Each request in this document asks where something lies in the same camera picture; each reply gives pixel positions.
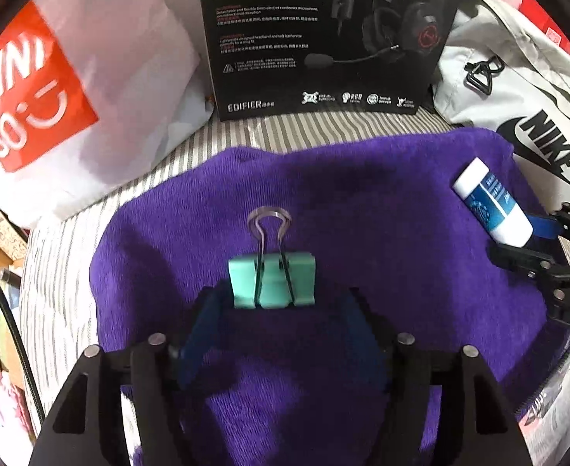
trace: cardboard box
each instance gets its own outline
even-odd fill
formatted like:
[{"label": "cardboard box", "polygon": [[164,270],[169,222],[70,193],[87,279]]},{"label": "cardboard box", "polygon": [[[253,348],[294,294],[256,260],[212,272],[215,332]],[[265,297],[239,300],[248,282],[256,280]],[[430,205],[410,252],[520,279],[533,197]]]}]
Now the cardboard box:
[{"label": "cardboard box", "polygon": [[415,113],[460,0],[201,0],[221,120]]}]

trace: gaming headset picture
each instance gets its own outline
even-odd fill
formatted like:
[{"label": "gaming headset picture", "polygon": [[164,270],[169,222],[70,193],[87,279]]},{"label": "gaming headset picture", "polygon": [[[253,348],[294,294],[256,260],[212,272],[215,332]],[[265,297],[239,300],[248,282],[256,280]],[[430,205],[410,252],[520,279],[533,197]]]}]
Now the gaming headset picture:
[{"label": "gaming headset picture", "polygon": [[[334,59],[327,54],[308,54],[307,68],[327,68],[333,64],[361,63],[379,57],[387,64],[405,52],[426,56],[441,41],[445,0],[372,0],[371,13],[362,21],[362,44],[368,56]],[[351,19],[354,0],[333,0],[331,17],[337,19],[337,36],[343,22]]]}]

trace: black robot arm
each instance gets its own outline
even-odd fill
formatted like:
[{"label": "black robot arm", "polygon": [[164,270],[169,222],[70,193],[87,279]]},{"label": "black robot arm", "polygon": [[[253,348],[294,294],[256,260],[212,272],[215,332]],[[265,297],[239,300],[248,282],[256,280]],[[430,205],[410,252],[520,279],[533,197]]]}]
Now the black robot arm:
[{"label": "black robot arm", "polygon": [[[535,236],[562,236],[570,241],[570,203],[549,217],[530,216]],[[546,302],[548,318],[570,329],[570,266],[559,264],[545,252],[491,244],[492,263],[532,278]]]},{"label": "black robot arm", "polygon": [[[184,396],[192,378],[187,375],[197,367],[192,359],[200,360],[215,338],[220,310],[230,301],[229,289],[228,282],[221,282],[202,291],[197,300],[202,310],[195,314],[197,320],[182,347],[169,344],[159,333],[120,351],[87,347],[44,422],[30,465],[128,466],[120,389],[131,385],[143,465],[194,466],[173,396]],[[385,319],[373,314],[356,289],[344,298],[343,311],[350,334],[364,324],[377,342],[390,395],[365,466],[414,464],[431,385],[442,386],[434,466],[531,466],[509,404],[475,347],[467,345],[458,353],[419,350],[412,335],[395,335]],[[197,328],[202,329],[198,335]],[[201,345],[194,348],[197,342]],[[194,351],[180,355],[190,344]]]}]

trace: purple cloth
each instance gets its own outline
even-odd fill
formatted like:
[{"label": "purple cloth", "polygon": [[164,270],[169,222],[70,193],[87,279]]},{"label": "purple cloth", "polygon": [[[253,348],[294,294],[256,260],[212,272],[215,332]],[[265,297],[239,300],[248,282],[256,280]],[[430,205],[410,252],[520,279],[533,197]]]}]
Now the purple cloth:
[{"label": "purple cloth", "polygon": [[[228,276],[228,259],[256,250],[248,213],[277,205],[293,217],[287,250],[317,259],[317,305],[225,313],[180,409],[199,464],[363,464],[386,399],[351,374],[334,305],[349,286],[420,347],[476,345],[517,405],[564,333],[546,324],[532,282],[488,261],[488,235],[450,187],[478,156],[524,210],[541,211],[511,153],[479,129],[288,155],[224,151],[114,215],[90,268],[100,344],[188,328],[197,292]],[[424,446],[436,432],[434,394]]]}]

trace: striped fabric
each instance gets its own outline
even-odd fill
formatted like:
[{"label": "striped fabric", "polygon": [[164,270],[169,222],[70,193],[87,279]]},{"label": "striped fabric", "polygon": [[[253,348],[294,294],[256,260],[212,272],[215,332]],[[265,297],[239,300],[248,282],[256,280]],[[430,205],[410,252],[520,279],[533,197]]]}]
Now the striped fabric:
[{"label": "striped fabric", "polygon": [[[442,133],[451,127],[420,109],[413,116],[322,111],[220,122],[216,117],[180,144],[149,174],[64,222],[39,223],[28,243],[22,280],[20,330],[46,412],[87,345],[97,343],[88,268],[115,211],[166,179],[195,168],[225,148],[248,146],[275,153],[376,136]],[[36,412],[27,394],[31,415]],[[130,453],[138,443],[131,404],[123,400]],[[39,422],[33,422],[38,433]]]}]

